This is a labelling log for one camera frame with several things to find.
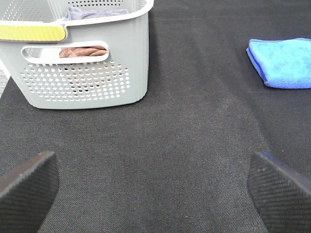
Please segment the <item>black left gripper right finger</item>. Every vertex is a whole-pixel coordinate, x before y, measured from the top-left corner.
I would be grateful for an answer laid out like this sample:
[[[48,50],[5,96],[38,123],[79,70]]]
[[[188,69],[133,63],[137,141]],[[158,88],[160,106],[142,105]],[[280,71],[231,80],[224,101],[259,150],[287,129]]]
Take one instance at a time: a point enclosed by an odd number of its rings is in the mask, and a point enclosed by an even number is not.
[[[247,189],[271,233],[311,231],[311,180],[264,152],[252,155]]]

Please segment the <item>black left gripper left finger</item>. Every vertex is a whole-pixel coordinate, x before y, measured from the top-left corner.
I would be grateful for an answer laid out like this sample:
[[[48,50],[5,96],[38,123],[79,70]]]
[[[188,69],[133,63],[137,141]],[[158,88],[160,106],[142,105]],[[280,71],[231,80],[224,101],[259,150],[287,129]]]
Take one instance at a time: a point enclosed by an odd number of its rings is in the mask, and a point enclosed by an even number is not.
[[[0,178],[0,231],[36,233],[59,189],[54,152],[43,152]]]

